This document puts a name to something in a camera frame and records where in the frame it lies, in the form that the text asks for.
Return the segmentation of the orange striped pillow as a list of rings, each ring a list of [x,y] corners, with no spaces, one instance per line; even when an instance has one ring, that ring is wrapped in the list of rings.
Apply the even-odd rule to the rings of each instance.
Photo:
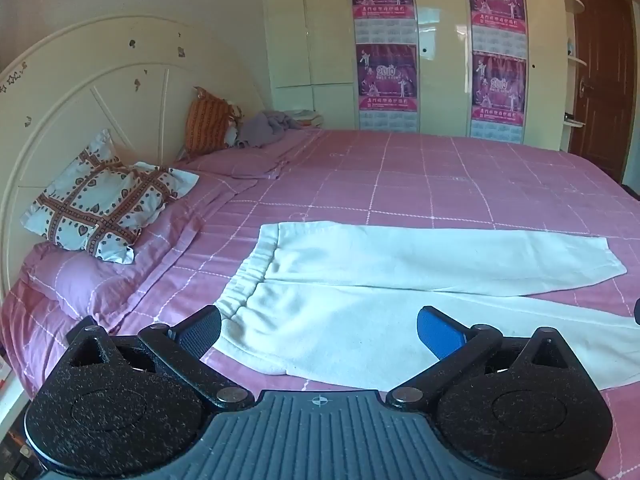
[[[184,128],[184,148],[190,156],[223,150],[229,145],[228,131],[236,126],[236,108],[202,87],[195,87]]]

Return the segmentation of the grey crumpled garment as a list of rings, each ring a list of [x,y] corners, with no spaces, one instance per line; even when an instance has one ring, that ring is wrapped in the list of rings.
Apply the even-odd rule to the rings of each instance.
[[[285,112],[264,110],[240,125],[235,138],[236,148],[262,148],[280,141],[288,130],[303,129],[304,125]]]

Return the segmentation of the white sweatpants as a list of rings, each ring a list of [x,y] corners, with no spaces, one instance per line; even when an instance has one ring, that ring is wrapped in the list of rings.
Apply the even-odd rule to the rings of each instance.
[[[639,327],[550,292],[625,273],[603,237],[522,230],[266,224],[217,299],[218,351],[266,375],[387,391],[436,358],[416,333],[432,306],[528,337],[560,332],[601,389],[639,378]]]

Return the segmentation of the upper right pink poster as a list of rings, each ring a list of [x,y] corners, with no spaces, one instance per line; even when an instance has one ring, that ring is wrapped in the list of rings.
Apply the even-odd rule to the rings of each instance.
[[[527,60],[524,0],[469,0],[469,5],[474,53]]]

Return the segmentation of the cream wardrobe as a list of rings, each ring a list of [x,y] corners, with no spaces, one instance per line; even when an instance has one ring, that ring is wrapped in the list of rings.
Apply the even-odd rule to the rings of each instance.
[[[561,146],[564,0],[264,0],[278,110],[331,129]]]

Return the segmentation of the lower left pink poster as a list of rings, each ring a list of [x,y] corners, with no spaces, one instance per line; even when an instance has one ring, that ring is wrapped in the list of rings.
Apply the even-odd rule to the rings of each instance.
[[[362,130],[417,133],[419,81],[414,44],[357,44]]]

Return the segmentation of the brown wooden door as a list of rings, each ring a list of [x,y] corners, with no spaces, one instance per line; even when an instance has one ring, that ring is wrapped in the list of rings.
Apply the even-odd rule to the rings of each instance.
[[[636,102],[637,49],[631,0],[580,0],[575,18],[578,67],[570,152],[622,182]]]

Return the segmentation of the stack of folded clothes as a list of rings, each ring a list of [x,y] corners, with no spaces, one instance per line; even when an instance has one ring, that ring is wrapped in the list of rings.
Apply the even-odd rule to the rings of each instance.
[[[321,128],[323,117],[315,110],[288,110],[286,112],[300,128]]]

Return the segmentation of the lower right pink poster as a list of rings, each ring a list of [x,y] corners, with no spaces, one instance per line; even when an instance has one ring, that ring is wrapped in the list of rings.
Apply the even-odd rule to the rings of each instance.
[[[526,68],[522,58],[473,52],[471,138],[523,142]]]

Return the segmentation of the heart patterned white pillow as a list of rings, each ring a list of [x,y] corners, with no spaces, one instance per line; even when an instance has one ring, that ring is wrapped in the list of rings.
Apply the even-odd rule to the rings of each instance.
[[[143,229],[197,183],[187,171],[125,164],[104,130],[38,195],[21,224],[58,248],[130,264]]]

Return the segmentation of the pink poster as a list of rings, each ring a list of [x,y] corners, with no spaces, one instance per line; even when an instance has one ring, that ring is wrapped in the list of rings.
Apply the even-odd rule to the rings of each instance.
[[[473,52],[471,138],[523,142],[526,68],[522,58]]]
[[[414,44],[357,44],[362,130],[417,133],[419,81]]]
[[[414,0],[352,0],[356,44],[418,44]]]
[[[469,5],[474,53],[527,60],[524,0],[469,0]]]

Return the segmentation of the cream corner shelves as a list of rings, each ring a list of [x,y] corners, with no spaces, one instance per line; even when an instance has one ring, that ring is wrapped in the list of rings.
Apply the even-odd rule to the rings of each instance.
[[[564,0],[565,3],[565,28],[566,28],[566,54],[567,54],[567,83],[566,99],[564,106],[564,122],[562,130],[561,150],[570,150],[570,140],[575,130],[580,131],[584,126],[577,119],[575,112],[576,99],[578,97],[579,70],[586,66],[579,56],[576,40],[576,18],[585,11],[582,0]]]

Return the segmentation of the pink pillow under sheet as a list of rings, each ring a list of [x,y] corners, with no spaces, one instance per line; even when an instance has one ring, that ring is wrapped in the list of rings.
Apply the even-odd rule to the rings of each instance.
[[[71,318],[92,316],[105,325],[116,325],[163,255],[162,248],[145,244],[133,263],[120,264],[41,243],[25,258],[20,279],[56,301]]]

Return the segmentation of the upper left pink poster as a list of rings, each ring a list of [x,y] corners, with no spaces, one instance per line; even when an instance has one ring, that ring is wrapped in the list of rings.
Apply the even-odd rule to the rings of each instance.
[[[352,0],[356,44],[418,44],[414,0]]]

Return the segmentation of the cream round headboard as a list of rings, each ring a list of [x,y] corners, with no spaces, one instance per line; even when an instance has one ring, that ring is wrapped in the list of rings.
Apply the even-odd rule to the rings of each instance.
[[[173,162],[198,87],[247,115],[265,106],[229,46],[160,16],[108,16],[67,27],[2,72],[2,292],[38,243],[20,222],[37,195],[103,130],[127,164]]]

